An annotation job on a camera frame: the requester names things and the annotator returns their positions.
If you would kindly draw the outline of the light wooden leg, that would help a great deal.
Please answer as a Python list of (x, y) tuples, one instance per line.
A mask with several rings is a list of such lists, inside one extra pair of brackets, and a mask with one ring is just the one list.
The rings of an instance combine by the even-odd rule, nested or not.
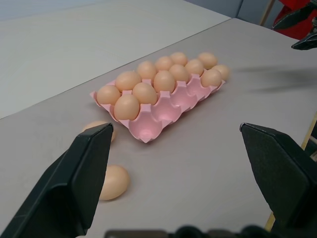
[(259, 25), (264, 26), (276, 0), (269, 0), (260, 19)]

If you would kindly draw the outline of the pink plastic egg tray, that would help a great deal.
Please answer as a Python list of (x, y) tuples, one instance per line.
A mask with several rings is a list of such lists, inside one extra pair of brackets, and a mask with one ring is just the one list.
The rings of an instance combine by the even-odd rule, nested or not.
[(134, 138), (148, 143), (156, 139), (166, 126), (176, 122), (184, 112), (218, 91), (224, 83), (222, 81), (217, 87), (203, 87), (199, 75), (192, 74), (188, 83), (177, 81), (173, 93), (161, 91), (155, 105), (141, 104), (135, 120), (115, 121), (125, 126)]

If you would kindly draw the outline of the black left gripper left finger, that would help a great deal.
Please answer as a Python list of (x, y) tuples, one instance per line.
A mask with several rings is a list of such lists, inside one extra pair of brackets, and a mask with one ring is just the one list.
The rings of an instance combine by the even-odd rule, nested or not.
[(111, 123), (78, 134), (40, 177), (0, 238), (76, 238), (92, 225), (106, 176)]

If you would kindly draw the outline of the red background object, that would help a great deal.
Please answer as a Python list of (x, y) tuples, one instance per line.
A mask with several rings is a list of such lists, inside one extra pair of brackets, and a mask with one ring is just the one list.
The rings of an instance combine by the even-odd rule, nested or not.
[[(304, 7), (310, 0), (279, 0), (283, 4), (283, 8), (276, 17), (274, 25), (285, 15), (294, 12), (302, 7)], [(306, 37), (312, 28), (312, 20), (314, 17), (317, 17), (317, 10), (314, 10), (310, 16), (298, 23), (295, 26), (292, 26), (287, 29), (274, 30), (280, 34), (288, 36), (293, 39), (301, 40)]]

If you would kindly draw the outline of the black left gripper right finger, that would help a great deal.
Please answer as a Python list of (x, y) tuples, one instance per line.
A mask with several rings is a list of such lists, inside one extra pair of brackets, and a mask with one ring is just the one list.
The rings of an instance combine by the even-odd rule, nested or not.
[(317, 227), (317, 163), (287, 134), (240, 126), (252, 171), (281, 227)]

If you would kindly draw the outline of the brown egg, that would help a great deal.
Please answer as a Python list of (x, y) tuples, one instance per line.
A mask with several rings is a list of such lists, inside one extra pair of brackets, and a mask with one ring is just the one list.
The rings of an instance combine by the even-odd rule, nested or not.
[(204, 73), (204, 65), (198, 59), (192, 59), (188, 61), (185, 65), (185, 68), (190, 74), (197, 74), (201, 76)]
[[(82, 132), (84, 132), (85, 130), (89, 129), (89, 128), (92, 128), (92, 127), (95, 127), (95, 126), (99, 126), (99, 125), (102, 125), (102, 124), (106, 124), (107, 121), (104, 121), (104, 120), (98, 120), (98, 121), (93, 121), (89, 124), (87, 124), (83, 129), (82, 129)], [(112, 132), (112, 137), (111, 137), (111, 142), (114, 141), (115, 137), (116, 137), (116, 130), (115, 128), (113, 127), (113, 132)]]
[(187, 56), (183, 52), (175, 52), (170, 55), (171, 60), (174, 64), (180, 64), (185, 66), (188, 62)]
[(201, 85), (203, 87), (218, 87), (222, 83), (222, 77), (218, 70), (209, 69), (205, 71), (201, 77)]
[(224, 64), (215, 65), (212, 69), (215, 69), (220, 72), (222, 80), (227, 81), (230, 77), (230, 69)]
[(117, 120), (134, 120), (139, 114), (140, 105), (134, 95), (121, 96), (114, 105), (114, 117)]
[(121, 73), (115, 79), (116, 88), (122, 92), (125, 90), (132, 90), (136, 84), (142, 82), (141, 77), (134, 71), (126, 71)]
[(118, 198), (128, 189), (129, 184), (130, 176), (124, 167), (120, 165), (107, 166), (100, 200), (108, 201)]
[(156, 69), (158, 71), (162, 70), (170, 70), (170, 68), (174, 65), (173, 60), (169, 56), (163, 56), (157, 59), (155, 62)]
[(147, 83), (138, 83), (132, 90), (132, 94), (140, 104), (156, 104), (158, 97), (155, 89)]
[(137, 73), (142, 79), (153, 80), (157, 73), (157, 69), (151, 61), (144, 61), (138, 65)]
[(168, 91), (172, 93), (175, 89), (175, 79), (169, 71), (159, 71), (154, 77), (153, 86), (156, 92)]
[(200, 53), (198, 55), (198, 59), (207, 70), (213, 68), (218, 63), (217, 57), (214, 54), (208, 52)]
[(183, 65), (174, 64), (169, 69), (169, 72), (173, 75), (175, 81), (184, 81), (188, 83), (190, 79), (189, 73)]
[(120, 97), (120, 91), (113, 85), (105, 85), (97, 92), (97, 102), (99, 104), (115, 105)]

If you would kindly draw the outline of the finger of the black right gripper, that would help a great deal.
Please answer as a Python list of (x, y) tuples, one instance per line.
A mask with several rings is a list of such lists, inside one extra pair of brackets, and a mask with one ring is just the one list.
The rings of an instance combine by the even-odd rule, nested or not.
[(305, 38), (293, 44), (291, 48), (301, 51), (317, 48), (317, 31), (308, 34)]
[(317, 1), (309, 1), (304, 7), (295, 10), (278, 20), (273, 28), (289, 28), (306, 20), (317, 9)]

